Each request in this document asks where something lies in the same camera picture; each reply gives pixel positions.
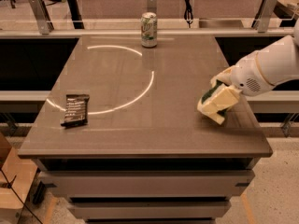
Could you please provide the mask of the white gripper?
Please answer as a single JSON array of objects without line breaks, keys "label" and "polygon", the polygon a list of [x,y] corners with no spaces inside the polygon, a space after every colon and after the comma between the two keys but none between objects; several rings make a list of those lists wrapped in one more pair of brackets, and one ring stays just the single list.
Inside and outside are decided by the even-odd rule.
[{"label": "white gripper", "polygon": [[[210,80],[212,87],[227,87],[216,98],[218,107],[228,110],[236,105],[239,102],[241,91],[244,95],[256,96],[274,89],[274,85],[263,75],[258,54],[258,51],[253,51],[240,59],[234,66],[223,70]],[[225,117],[218,115],[207,117],[220,125],[225,121]]]}]

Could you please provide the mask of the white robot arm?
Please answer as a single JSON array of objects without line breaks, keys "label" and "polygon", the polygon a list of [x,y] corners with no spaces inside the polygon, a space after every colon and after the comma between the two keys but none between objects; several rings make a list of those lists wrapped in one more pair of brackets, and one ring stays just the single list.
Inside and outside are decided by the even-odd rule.
[{"label": "white robot arm", "polygon": [[226,112],[241,95],[257,96],[277,85],[299,78],[299,33],[286,35],[271,45],[254,50],[210,80],[211,89],[199,100],[197,110],[222,125]]}]

